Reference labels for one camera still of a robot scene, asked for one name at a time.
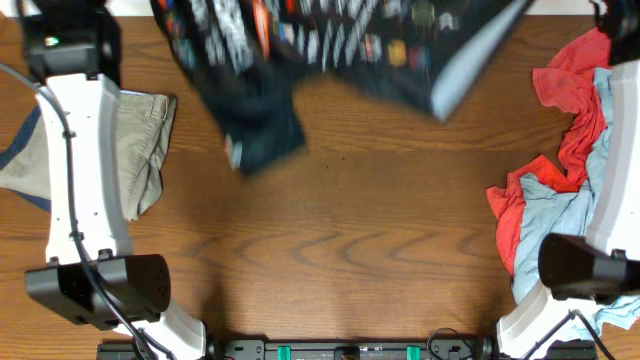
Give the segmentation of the red t-shirt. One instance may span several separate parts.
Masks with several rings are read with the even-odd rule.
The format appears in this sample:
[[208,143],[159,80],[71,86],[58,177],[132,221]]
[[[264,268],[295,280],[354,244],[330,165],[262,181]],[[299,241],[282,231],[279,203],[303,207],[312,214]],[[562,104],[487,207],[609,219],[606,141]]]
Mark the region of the red t-shirt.
[[520,178],[531,173],[560,193],[574,193],[587,180],[587,156],[605,130],[594,74],[598,68],[609,67],[610,46],[609,38],[593,28],[563,47],[546,67],[532,70],[532,82],[540,103],[571,113],[574,120],[558,151],[565,173],[540,155],[508,173],[504,188],[492,186],[486,190],[489,206],[497,219],[496,247],[509,275],[514,274],[525,209]]

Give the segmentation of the light blue t-shirt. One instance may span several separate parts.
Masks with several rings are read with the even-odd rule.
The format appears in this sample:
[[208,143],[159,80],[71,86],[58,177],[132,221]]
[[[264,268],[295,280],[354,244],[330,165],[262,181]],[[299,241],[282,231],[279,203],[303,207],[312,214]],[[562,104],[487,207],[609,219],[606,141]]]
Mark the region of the light blue t-shirt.
[[520,178],[525,208],[512,284],[516,303],[521,303],[539,280],[538,253],[543,238],[549,233],[583,236],[592,222],[606,176],[610,136],[615,123],[612,78],[613,72],[609,69],[595,70],[594,86],[599,95],[596,104],[602,108],[606,127],[595,143],[587,147],[587,180],[579,191],[561,193],[553,190],[542,183],[540,175],[532,172]]

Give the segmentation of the folded navy blue garment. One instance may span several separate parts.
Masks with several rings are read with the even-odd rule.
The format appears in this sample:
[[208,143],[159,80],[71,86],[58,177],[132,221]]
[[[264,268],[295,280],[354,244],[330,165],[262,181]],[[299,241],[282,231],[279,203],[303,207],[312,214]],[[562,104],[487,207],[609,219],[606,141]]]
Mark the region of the folded navy blue garment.
[[[11,144],[1,152],[0,156],[0,165],[1,169],[4,170],[8,164],[21,152],[23,151],[28,142],[31,140],[33,132],[36,128],[37,122],[41,116],[41,111],[38,106],[36,106],[33,111],[27,116],[21,127],[19,128],[17,134],[13,138]],[[29,195],[23,192],[19,192],[13,190],[13,193],[20,196],[27,202],[35,205],[39,209],[42,209],[46,212],[51,211],[51,202],[48,199]]]

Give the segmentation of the folded khaki shorts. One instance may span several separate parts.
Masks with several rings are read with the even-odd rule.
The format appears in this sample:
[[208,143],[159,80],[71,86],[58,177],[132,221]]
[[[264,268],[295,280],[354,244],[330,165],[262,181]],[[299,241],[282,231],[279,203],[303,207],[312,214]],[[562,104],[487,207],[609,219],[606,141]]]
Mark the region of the folded khaki shorts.
[[[169,149],[177,98],[123,91],[116,125],[116,158],[122,211],[132,222],[154,205],[163,188],[161,168]],[[1,169],[1,186],[50,201],[46,131],[40,116],[31,140]]]

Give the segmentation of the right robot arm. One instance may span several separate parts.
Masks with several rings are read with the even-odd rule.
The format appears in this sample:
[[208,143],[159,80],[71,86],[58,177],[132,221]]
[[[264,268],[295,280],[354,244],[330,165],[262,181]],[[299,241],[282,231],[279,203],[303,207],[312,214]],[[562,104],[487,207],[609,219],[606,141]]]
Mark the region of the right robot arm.
[[606,172],[585,235],[550,233],[538,279],[488,341],[489,359],[542,359],[580,322],[593,342],[605,314],[639,301],[639,4],[610,1],[597,24],[611,41],[613,129]]

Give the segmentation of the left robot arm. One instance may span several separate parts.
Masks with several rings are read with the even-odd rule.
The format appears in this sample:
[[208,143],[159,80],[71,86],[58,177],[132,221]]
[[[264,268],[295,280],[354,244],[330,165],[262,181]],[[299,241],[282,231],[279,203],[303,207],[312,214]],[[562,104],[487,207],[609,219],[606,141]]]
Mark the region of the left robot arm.
[[102,1],[39,1],[21,15],[28,85],[44,120],[51,223],[29,296],[76,325],[130,336],[102,359],[203,359],[205,325],[171,297],[168,265],[134,251],[116,159],[121,31]]

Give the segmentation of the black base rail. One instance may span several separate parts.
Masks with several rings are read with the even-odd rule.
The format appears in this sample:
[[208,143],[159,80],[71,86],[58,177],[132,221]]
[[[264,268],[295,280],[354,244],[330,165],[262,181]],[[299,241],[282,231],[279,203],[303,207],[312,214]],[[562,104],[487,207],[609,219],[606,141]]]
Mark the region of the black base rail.
[[[467,336],[438,335],[424,343],[304,343],[263,342],[261,340],[229,341],[209,345],[201,359],[231,360],[426,360],[426,359],[516,359],[498,353],[491,340]],[[96,359],[136,359],[133,345],[100,344]],[[593,341],[554,342],[542,359],[595,360],[598,353]]]

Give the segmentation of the black orange-patterned jersey shirt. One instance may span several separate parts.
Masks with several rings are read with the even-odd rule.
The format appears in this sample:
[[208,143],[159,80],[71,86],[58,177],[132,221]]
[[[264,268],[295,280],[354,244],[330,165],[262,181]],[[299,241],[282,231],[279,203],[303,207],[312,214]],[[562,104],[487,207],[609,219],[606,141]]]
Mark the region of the black orange-patterned jersey shirt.
[[296,84],[332,74],[446,120],[528,0],[153,0],[175,60],[213,114],[232,168],[305,143]]

